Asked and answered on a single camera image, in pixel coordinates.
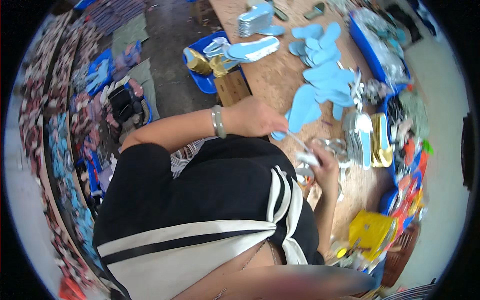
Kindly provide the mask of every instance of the silver bangle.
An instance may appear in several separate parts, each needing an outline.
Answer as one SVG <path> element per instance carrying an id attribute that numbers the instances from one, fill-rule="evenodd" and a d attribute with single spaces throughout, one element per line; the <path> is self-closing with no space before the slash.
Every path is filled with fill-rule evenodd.
<path id="1" fill-rule="evenodd" d="M 216 127 L 216 135 L 219 136 L 220 138 L 224 139 L 227 137 L 227 133 L 225 132 L 225 129 L 223 128 L 223 123 L 222 123 L 222 116 L 220 114 L 221 111 L 221 106 L 220 105 L 215 105 L 212 107 L 212 111 L 214 112 L 215 116 L 215 121 L 214 121 L 214 127 Z"/>
<path id="2" fill-rule="evenodd" d="M 218 128 L 216 126 L 216 121 L 215 121 L 215 110 L 212 108 L 212 123 L 213 123 L 213 129 L 215 131 L 215 135 L 218 136 Z"/>

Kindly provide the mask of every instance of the woman's arm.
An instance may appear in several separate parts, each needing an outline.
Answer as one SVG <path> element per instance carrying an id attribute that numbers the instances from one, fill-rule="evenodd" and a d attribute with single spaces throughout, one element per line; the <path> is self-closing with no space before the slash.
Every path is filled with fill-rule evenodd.
<path id="1" fill-rule="evenodd" d="M 310 143 L 309 147 L 321 165 L 320 167 L 311 167 L 315 174 L 315 180 L 322 188 L 322 196 L 320 196 L 313 214 L 319 237 L 317 251 L 325 256 L 330 248 L 333 214 L 338 198 L 338 161 L 332 153 L 315 143 Z"/>
<path id="2" fill-rule="evenodd" d="M 285 117 L 253 96 L 222 108 L 221 118 L 228 134 L 256 137 L 288 129 Z M 173 153 L 191 142 L 214 135 L 212 111 L 203 109 L 157 120 L 132 132 L 123 142 L 122 151 L 133 145 L 153 143 Z"/>

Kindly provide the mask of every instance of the woman's right hand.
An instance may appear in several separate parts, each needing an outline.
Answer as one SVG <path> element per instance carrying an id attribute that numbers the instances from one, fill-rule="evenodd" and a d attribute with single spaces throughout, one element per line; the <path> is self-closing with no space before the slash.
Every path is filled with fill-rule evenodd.
<path id="1" fill-rule="evenodd" d="M 322 194 L 336 199 L 338 195 L 338 160 L 333 153 L 315 142 L 307 143 L 307 146 L 320 163 L 319 167 L 310 166 L 310 168 L 315 174 L 315 181 L 322 188 Z"/>
<path id="2" fill-rule="evenodd" d="M 248 96 L 235 105 L 222 108 L 225 131 L 246 137 L 265 136 L 274 131 L 287 132 L 288 121 L 263 101 Z"/>

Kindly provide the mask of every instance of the wooden workbench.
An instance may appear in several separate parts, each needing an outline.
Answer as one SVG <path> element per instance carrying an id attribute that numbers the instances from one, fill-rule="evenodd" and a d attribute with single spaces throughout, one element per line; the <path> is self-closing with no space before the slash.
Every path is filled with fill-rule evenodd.
<path id="1" fill-rule="evenodd" d="M 311 10 L 317 2 L 318 0 L 275 0 L 275 5 L 289 16 L 287 22 L 276 17 L 273 18 L 274 25 L 281 25 L 286 29 L 285 34 L 278 37 L 280 49 L 257 62 L 241 65 L 253 95 L 282 114 L 290 109 L 295 92 L 304 84 L 302 72 L 308 68 L 298 57 L 288 51 L 288 44 L 297 40 L 291 34 L 291 29 L 294 27 L 318 23 L 326 29 L 329 23 L 337 22 L 342 28 L 340 38 L 336 41 L 336 45 L 342 53 L 340 62 L 344 68 L 355 69 L 359 66 L 362 72 L 362 81 L 366 82 L 372 78 L 365 58 L 348 33 L 348 28 L 340 15 L 326 8 L 324 16 L 316 17 L 313 20 L 303 17 L 303 13 Z M 255 41 L 264 37 L 254 34 L 248 38 L 242 38 L 238 35 L 237 17 L 246 11 L 244 0 L 210 0 L 210 3 L 232 44 Z M 332 103 L 327 101 L 320 104 L 320 108 L 322 110 L 321 118 L 316 122 L 304 125 L 297 136 L 303 141 L 313 137 L 344 139 L 341 122 L 332 116 Z M 374 110 L 375 108 L 368 108 L 369 112 L 374 112 Z M 291 137 L 287 136 L 282 141 L 276 141 L 270 137 L 270 141 L 285 152 L 294 166 L 298 164 L 294 154 L 296 151 L 302 151 L 302 148 Z M 332 234 L 336 238 L 346 240 L 348 239 L 348 225 L 358 211 L 363 208 L 376 211 L 380 197 L 393 186 L 393 183 L 384 168 L 364 171 L 353 166 L 342 186 L 345 199 L 337 204 Z M 309 198 L 313 199 L 310 204 L 314 207 L 320 191 L 313 189 L 312 193 L 314 197 Z"/>

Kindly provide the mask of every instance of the cardboard box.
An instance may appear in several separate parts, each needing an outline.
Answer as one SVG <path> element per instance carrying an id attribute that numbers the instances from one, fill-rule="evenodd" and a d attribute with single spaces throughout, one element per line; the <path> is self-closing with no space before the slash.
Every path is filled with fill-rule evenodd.
<path id="1" fill-rule="evenodd" d="M 216 91 L 224 107 L 229 107 L 250 95 L 240 71 L 214 79 Z"/>

